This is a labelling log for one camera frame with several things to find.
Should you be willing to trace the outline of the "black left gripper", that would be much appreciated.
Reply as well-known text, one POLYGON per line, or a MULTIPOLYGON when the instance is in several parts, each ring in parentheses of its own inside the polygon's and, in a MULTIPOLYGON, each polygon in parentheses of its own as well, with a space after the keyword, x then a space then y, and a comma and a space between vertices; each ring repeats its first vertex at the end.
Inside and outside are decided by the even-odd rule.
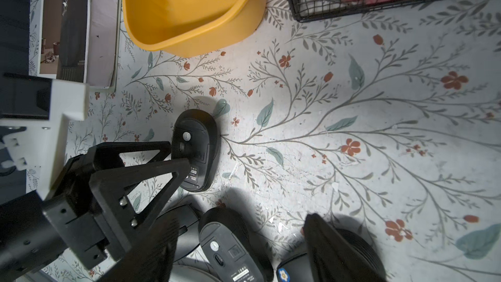
POLYGON ((70 249, 92 269, 123 258, 190 173, 165 160, 167 141, 103 142, 70 158, 46 199, 36 191, 1 205, 1 280, 39 270, 70 249))

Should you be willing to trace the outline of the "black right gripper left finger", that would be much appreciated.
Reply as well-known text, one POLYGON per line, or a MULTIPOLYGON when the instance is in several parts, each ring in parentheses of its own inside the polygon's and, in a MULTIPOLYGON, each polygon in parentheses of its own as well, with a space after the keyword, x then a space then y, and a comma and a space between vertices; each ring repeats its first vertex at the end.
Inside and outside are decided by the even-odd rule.
POLYGON ((113 220, 105 232, 116 261, 100 281, 168 281, 174 265, 180 223, 171 212, 142 211, 113 220))

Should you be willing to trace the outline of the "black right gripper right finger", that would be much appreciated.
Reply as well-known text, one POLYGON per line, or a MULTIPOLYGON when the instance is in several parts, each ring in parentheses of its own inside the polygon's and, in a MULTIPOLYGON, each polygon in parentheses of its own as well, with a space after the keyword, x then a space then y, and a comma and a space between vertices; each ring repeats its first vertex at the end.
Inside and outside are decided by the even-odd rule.
POLYGON ((358 234, 337 229, 318 214, 303 226, 314 281, 385 281, 377 252, 358 234))

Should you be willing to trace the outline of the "black mouse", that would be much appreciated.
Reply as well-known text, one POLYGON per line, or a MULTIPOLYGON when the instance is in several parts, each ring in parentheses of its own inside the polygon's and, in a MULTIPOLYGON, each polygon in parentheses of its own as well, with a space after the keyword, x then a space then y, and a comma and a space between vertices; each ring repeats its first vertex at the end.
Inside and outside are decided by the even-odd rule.
POLYGON ((321 232, 289 253, 276 269, 278 281, 386 281, 377 252, 358 234, 341 228, 321 232))
POLYGON ((220 155, 220 134, 214 117, 199 109, 181 113, 174 125, 172 158, 187 158, 190 171, 181 187, 192 193, 213 183, 220 155))
POLYGON ((262 240, 236 210, 208 210, 198 226, 200 246, 221 281, 273 281, 262 240))
POLYGON ((185 204, 165 211, 157 220, 163 221, 167 217, 175 217, 179 223, 174 260, 180 261, 191 254, 200 245, 198 238, 200 214, 192 205, 185 204))

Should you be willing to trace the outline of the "white mouse upside down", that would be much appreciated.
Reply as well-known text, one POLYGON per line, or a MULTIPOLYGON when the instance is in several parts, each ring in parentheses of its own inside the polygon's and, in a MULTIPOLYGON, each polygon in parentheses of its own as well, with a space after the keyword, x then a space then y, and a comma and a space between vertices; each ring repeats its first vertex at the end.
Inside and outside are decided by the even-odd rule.
POLYGON ((220 279, 192 266, 173 265, 169 282, 220 282, 220 279))

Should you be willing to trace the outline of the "yellow plastic storage box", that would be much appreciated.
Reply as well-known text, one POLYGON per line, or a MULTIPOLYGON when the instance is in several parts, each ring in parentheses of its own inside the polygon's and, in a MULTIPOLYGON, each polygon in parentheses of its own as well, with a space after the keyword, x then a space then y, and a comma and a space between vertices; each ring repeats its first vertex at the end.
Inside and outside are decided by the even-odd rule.
POLYGON ((122 0, 129 38, 142 50, 194 57, 241 42, 266 0, 122 0))

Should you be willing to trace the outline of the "floral table mat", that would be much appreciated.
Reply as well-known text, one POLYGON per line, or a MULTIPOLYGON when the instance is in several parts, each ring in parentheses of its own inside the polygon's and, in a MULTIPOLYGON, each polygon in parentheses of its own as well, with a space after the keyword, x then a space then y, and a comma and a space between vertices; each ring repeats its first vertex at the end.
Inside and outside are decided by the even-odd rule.
POLYGON ((500 280, 500 0, 296 22, 267 0, 244 41, 184 58, 120 29, 114 92, 69 125, 66 156, 169 140, 215 116, 214 183, 174 206, 228 206, 274 265, 318 213, 378 249, 388 281, 500 280))

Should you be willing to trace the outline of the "interior design trends book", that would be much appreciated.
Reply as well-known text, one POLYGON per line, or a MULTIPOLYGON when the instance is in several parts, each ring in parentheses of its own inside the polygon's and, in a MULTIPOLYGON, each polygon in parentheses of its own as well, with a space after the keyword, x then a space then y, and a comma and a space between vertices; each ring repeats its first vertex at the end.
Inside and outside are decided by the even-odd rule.
POLYGON ((30 0, 29 74, 116 87, 121 0, 30 0))

